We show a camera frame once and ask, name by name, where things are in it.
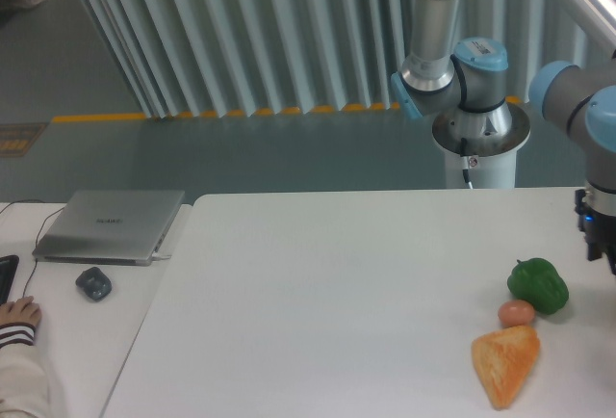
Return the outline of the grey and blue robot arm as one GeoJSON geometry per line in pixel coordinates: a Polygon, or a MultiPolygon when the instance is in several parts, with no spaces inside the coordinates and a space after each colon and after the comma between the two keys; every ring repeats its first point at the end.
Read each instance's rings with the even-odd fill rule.
{"type": "MultiPolygon", "coordinates": [[[[415,0],[410,52],[391,83],[411,118],[433,115],[432,138],[450,188],[511,188],[526,143],[527,114],[505,100],[504,46],[482,37],[454,39],[460,0],[415,0]]],[[[608,53],[615,50],[615,0],[559,0],[608,53]]],[[[615,258],[615,64],[545,65],[530,103],[584,153],[585,185],[575,196],[589,260],[615,258]]]]}

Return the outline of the person's hand on mouse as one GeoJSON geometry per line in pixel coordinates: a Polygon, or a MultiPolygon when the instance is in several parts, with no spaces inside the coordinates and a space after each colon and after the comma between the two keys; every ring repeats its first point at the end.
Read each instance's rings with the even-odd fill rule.
{"type": "Polygon", "coordinates": [[[7,301],[0,307],[1,326],[24,325],[37,328],[42,318],[39,304],[33,297],[7,301]]]}

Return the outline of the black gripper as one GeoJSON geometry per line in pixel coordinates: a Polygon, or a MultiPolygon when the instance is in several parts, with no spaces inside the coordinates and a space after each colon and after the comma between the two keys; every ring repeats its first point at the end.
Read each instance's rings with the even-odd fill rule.
{"type": "Polygon", "coordinates": [[[615,217],[605,214],[593,206],[597,195],[600,206],[608,209],[611,194],[606,194],[593,187],[575,191],[575,212],[577,228],[584,235],[587,245],[587,260],[595,261],[606,258],[609,269],[615,273],[615,217]]]}

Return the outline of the forearm in cream sleeve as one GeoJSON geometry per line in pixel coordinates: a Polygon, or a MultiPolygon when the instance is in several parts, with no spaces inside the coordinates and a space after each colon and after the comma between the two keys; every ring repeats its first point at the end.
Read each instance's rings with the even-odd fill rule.
{"type": "Polygon", "coordinates": [[[54,416],[35,335],[35,327],[29,324],[1,325],[2,417],[54,416]]]}

